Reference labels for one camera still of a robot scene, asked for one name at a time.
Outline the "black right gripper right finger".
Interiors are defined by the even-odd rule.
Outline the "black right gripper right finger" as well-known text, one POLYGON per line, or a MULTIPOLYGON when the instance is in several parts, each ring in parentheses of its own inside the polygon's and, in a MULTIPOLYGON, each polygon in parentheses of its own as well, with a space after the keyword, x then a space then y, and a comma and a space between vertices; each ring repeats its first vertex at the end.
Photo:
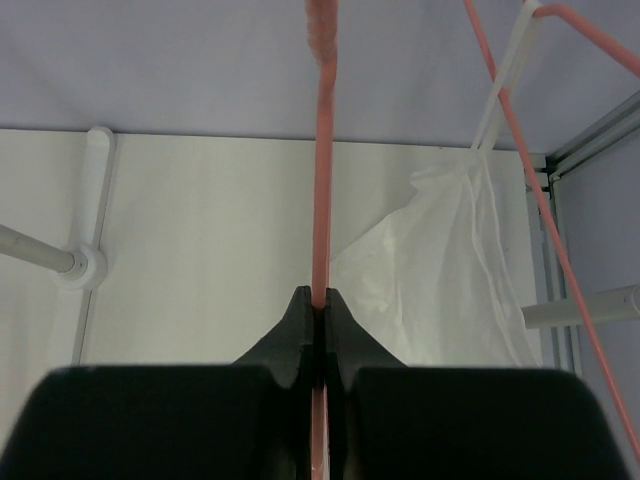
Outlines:
POLYGON ((403 364, 340 293, 324 312, 333 479, 626 479, 600 405, 552 369, 403 364))

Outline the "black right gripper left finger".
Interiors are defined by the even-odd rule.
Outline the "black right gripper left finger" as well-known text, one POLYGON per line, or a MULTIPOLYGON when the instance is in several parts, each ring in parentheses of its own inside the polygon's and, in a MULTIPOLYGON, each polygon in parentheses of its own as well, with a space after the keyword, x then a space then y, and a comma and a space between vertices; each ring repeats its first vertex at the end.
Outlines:
POLYGON ((5 479, 307 479, 310 290, 230 364, 58 368, 28 397, 5 479))

